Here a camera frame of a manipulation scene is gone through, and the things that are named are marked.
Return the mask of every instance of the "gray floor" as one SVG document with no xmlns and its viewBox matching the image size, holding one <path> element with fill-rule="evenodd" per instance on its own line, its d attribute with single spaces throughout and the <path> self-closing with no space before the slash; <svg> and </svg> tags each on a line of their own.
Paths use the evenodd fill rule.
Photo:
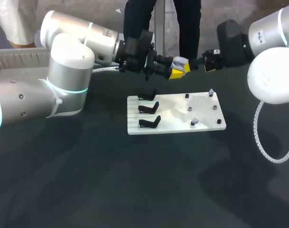
<svg viewBox="0 0 289 228">
<path fill-rule="evenodd" d="M 58 10 L 123 32 L 124 7 L 127 0 L 40 0 L 37 28 L 49 10 Z M 216 27 L 226 19 L 242 24 L 245 31 L 254 21 L 289 5 L 289 0 L 202 0 L 199 54 L 217 48 Z M 154 16 L 150 30 L 154 30 Z M 166 0 L 165 54 L 179 55 L 179 25 L 173 0 Z"/>
</svg>

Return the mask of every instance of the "dark table surface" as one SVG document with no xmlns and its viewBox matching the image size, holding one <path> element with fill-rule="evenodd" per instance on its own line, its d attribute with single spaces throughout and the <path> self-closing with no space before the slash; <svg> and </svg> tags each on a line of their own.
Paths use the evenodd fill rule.
<svg viewBox="0 0 289 228">
<path fill-rule="evenodd" d="M 0 228 L 289 227 L 289 161 L 256 147 L 259 101 L 248 66 L 178 81 L 93 75 L 84 110 L 0 130 Z M 126 98 L 213 88 L 219 132 L 130 136 Z M 289 149 L 289 104 L 265 105 L 259 134 L 279 158 Z"/>
</svg>

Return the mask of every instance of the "black pants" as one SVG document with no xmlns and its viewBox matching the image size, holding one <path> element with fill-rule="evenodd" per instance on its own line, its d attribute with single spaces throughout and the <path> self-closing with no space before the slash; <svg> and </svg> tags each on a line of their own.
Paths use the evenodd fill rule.
<svg viewBox="0 0 289 228">
<path fill-rule="evenodd" d="M 139 38 L 149 29 L 156 0 L 129 0 L 124 12 L 124 37 Z M 200 36 L 201 0 L 174 0 L 180 27 L 180 56 L 196 59 Z"/>
</svg>

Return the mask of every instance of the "cable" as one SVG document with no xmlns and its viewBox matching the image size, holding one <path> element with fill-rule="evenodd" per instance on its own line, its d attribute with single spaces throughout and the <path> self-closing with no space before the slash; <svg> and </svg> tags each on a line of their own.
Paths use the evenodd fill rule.
<svg viewBox="0 0 289 228">
<path fill-rule="evenodd" d="M 93 73 L 98 73 L 98 72 L 102 72 L 102 71 L 118 71 L 118 70 L 119 70 L 118 66 L 102 67 L 102 68 L 94 69 Z"/>
<path fill-rule="evenodd" d="M 258 130 L 257 130 L 257 123 L 258 123 L 258 116 L 259 116 L 259 113 L 260 113 L 260 110 L 263 106 L 264 102 L 260 101 L 257 109 L 256 109 L 256 113 L 255 113 L 255 116 L 254 116 L 254 123 L 253 123 L 253 132 L 254 132 L 254 137 L 255 137 L 255 141 L 257 143 L 257 146 L 260 150 L 260 152 L 262 153 L 262 155 L 268 159 L 270 162 L 272 163 L 284 163 L 286 162 L 288 159 L 289 159 L 289 152 L 286 154 L 286 156 L 284 156 L 283 158 L 281 159 L 274 159 L 272 157 L 270 157 L 266 152 L 265 150 L 263 149 L 261 143 L 260 143 L 260 140 L 259 140 L 259 137 L 258 137 Z"/>
</svg>

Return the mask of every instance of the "small black component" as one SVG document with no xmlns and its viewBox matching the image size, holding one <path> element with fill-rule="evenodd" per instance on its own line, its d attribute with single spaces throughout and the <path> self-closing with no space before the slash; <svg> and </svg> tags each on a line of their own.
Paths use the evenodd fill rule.
<svg viewBox="0 0 289 228">
<path fill-rule="evenodd" d="M 140 73 L 143 70 L 152 38 L 152 32 L 143 30 L 139 39 L 128 37 L 125 43 L 119 43 L 115 61 L 120 64 L 120 71 Z"/>
<path fill-rule="evenodd" d="M 219 24 L 217 37 L 225 67 L 239 67 L 254 59 L 248 35 L 242 32 L 242 27 L 236 21 L 226 20 Z"/>
<path fill-rule="evenodd" d="M 157 89 L 154 90 L 152 95 L 139 93 L 138 98 L 139 98 L 139 100 L 141 98 L 142 100 L 153 101 L 155 99 L 156 94 L 157 94 Z"/>
<path fill-rule="evenodd" d="M 202 54 L 203 64 L 205 65 L 205 71 L 220 70 L 223 66 L 223 59 L 219 50 L 212 49 L 207 50 Z"/>
<path fill-rule="evenodd" d="M 147 120 L 139 120 L 140 127 L 149 127 L 149 128 L 156 128 L 161 121 L 161 116 L 157 116 L 154 122 L 147 121 Z"/>
<path fill-rule="evenodd" d="M 143 113 L 155 114 L 158 107 L 159 107 L 159 102 L 157 101 L 155 103 L 154 107 L 152 107 L 152 108 L 149 108 L 149 107 L 146 107 L 143 105 L 139 105 L 138 110 L 139 110 L 139 113 L 143 112 Z"/>
</svg>

